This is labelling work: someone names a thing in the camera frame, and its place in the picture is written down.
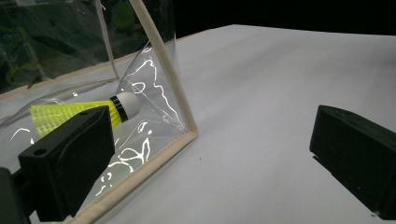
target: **clear plastic sheet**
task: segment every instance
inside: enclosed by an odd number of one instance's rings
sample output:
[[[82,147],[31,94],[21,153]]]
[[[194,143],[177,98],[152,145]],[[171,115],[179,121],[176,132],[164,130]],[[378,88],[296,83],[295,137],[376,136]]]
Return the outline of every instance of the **clear plastic sheet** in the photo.
[[[140,101],[137,116],[113,129],[116,153],[83,208],[189,128],[130,2],[31,2],[0,7],[0,70],[7,70],[0,74],[1,167],[18,171],[18,155],[40,139],[31,105],[102,101],[125,91]],[[172,2],[145,5],[177,69]],[[30,219],[40,223],[36,213]]]

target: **yellow shuttlecock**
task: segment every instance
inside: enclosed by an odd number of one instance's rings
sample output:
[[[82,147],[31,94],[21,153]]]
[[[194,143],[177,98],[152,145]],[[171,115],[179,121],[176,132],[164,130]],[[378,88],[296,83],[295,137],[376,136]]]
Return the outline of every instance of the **yellow shuttlecock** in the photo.
[[[64,105],[32,105],[30,115],[38,134],[44,137],[76,114],[91,108],[107,105],[110,111],[111,126],[133,118],[139,113],[140,102],[131,92],[122,92],[109,101],[72,103]]]

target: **white tablecloth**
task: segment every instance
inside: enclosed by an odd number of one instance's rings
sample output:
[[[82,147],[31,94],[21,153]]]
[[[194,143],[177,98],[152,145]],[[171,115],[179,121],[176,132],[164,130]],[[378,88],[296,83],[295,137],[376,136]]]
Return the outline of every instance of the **white tablecloth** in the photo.
[[[231,25],[177,55],[200,135],[98,223],[396,223],[309,151],[319,105],[396,131],[396,36]]]

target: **white surface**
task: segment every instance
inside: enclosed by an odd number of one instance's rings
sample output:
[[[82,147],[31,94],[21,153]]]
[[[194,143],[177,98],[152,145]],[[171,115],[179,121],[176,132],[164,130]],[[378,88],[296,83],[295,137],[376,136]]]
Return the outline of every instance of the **white surface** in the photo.
[[[396,223],[309,151],[319,105],[396,131],[396,36],[233,25],[177,57],[200,135],[98,223]]]

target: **black bracket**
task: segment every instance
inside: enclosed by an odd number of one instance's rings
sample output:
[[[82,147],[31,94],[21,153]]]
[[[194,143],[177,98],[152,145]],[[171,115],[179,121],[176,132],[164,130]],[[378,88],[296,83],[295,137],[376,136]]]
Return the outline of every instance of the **black bracket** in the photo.
[[[0,223],[74,217],[114,152],[108,106],[76,114],[25,149],[13,175],[0,168]]]

